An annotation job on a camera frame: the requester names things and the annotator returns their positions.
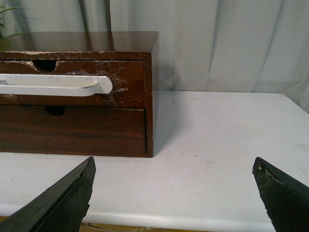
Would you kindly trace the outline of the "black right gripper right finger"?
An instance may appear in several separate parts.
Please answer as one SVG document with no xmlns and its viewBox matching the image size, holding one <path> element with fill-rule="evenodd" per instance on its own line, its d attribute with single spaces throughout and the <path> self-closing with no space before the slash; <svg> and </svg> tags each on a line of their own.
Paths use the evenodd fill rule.
<svg viewBox="0 0 309 232">
<path fill-rule="evenodd" d="M 277 232 L 309 230 L 309 188 L 257 157 L 253 175 L 267 215 Z"/>
</svg>

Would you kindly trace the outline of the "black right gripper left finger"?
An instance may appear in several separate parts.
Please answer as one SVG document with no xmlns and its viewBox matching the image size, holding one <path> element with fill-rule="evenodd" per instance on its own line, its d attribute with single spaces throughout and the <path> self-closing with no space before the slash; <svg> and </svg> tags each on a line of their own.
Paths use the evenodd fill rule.
<svg viewBox="0 0 309 232">
<path fill-rule="evenodd" d="M 77 232 L 89 209 L 96 165 L 93 157 L 66 174 L 0 224 L 2 232 Z"/>
</svg>

